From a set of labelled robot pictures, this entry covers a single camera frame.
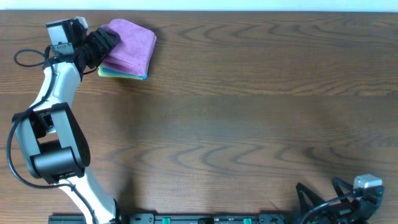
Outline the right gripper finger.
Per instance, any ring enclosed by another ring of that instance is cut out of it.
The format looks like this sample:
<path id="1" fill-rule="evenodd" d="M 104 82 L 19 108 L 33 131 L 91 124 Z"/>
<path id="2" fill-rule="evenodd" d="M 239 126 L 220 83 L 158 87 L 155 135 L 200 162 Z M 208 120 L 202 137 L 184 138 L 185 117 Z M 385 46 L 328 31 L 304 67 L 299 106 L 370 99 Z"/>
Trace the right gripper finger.
<path id="1" fill-rule="evenodd" d="M 334 177 L 331 180 L 332 186 L 338 196 L 340 201 L 349 201 L 349 198 L 353 198 L 353 185 L 345 182 L 344 180 Z"/>
<path id="2" fill-rule="evenodd" d="M 306 214 L 307 218 L 323 218 L 326 215 L 326 205 L 322 207 L 326 203 L 324 199 L 300 182 L 295 188 L 299 201 L 299 210 L 295 212 L 295 218 L 305 218 Z"/>

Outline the purple cloth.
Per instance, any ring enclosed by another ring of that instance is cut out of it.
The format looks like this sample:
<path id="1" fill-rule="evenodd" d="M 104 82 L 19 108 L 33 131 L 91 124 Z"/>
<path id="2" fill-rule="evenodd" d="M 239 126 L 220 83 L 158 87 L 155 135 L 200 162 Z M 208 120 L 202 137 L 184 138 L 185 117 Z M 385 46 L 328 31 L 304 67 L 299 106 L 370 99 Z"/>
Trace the purple cloth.
<path id="1" fill-rule="evenodd" d="M 120 42 L 99 66 L 99 75 L 138 80 L 147 78 L 156 35 L 125 19 L 114 19 L 101 27 L 118 33 Z"/>

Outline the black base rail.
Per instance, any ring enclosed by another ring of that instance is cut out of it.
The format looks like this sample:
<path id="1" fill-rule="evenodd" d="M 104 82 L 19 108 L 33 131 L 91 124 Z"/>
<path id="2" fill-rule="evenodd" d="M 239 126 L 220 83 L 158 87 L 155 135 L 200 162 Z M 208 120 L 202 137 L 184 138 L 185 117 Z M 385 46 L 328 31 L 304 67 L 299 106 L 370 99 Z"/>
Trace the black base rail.
<path id="1" fill-rule="evenodd" d="M 291 223 L 284 214 L 261 213 L 259 215 L 154 215 L 135 213 L 125 215 L 111 223 L 129 224 L 285 224 Z"/>

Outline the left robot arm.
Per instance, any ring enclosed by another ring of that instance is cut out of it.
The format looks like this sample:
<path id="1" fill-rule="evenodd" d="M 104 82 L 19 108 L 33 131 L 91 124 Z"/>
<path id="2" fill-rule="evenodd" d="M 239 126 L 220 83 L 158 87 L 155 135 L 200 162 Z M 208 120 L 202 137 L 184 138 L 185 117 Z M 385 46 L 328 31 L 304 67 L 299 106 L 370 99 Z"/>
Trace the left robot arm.
<path id="1" fill-rule="evenodd" d="M 64 191 L 85 223 L 120 223 L 118 204 L 90 169 L 90 148 L 73 112 L 75 91 L 86 68 L 94 69 L 119 43 L 102 28 L 88 34 L 58 31 L 41 66 L 44 82 L 35 101 L 12 118 L 6 156 L 13 175 L 35 189 Z"/>

